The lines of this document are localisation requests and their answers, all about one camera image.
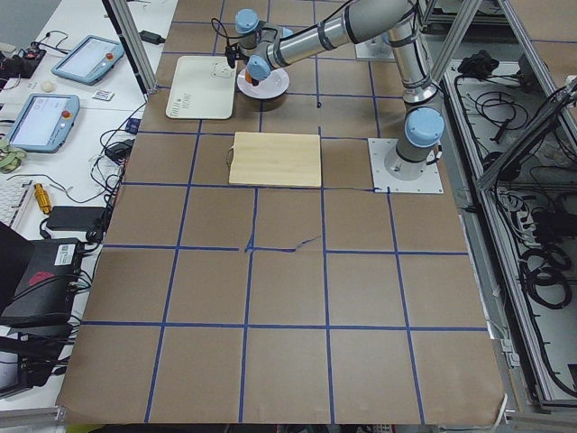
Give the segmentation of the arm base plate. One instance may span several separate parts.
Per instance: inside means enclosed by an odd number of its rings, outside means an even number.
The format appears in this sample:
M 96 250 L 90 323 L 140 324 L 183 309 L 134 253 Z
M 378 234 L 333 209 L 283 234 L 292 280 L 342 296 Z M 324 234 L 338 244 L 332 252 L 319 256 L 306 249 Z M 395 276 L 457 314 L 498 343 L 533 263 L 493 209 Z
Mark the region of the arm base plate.
M 377 193 L 443 194 L 444 188 L 435 152 L 413 163 L 397 153 L 397 139 L 369 138 L 373 189 Z
M 354 45 L 357 60 L 395 62 L 392 48 L 380 36 Z

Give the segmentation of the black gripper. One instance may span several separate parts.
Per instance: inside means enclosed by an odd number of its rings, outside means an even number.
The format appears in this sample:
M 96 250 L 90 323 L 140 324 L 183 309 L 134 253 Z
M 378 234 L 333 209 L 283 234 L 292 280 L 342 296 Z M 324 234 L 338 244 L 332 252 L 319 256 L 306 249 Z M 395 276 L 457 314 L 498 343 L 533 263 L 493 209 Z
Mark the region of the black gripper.
M 258 54 L 258 45 L 254 44 L 252 46 L 248 46 L 239 42 L 238 52 L 239 60 L 241 60 L 244 64 L 247 64 L 251 56 Z

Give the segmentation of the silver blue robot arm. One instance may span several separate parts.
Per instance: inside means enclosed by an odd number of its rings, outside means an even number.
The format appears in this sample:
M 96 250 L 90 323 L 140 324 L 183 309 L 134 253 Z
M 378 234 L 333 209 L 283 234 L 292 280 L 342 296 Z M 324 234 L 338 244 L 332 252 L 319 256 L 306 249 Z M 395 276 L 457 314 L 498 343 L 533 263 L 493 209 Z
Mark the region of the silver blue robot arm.
M 235 31 L 235 42 L 225 47 L 228 65 L 232 68 L 236 61 L 243 61 L 256 84 L 275 69 L 385 34 L 404 87 L 402 98 L 407 109 L 397 156 L 407 163 L 423 162 L 442 138 L 442 98 L 431 77 L 414 2 L 349 1 L 325 19 L 295 33 L 261 20 L 252 9 L 242 9 L 235 16 Z

